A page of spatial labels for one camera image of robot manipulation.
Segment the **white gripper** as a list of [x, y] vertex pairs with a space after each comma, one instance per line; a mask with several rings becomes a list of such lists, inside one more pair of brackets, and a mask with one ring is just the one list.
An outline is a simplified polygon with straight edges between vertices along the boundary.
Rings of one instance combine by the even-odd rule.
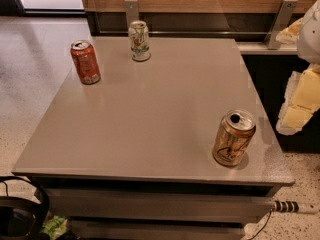
[[320, 109], [320, 0], [300, 18], [281, 30], [276, 40], [296, 44], [298, 56], [312, 63], [302, 73], [293, 71], [285, 90], [276, 130], [282, 135], [301, 131]]

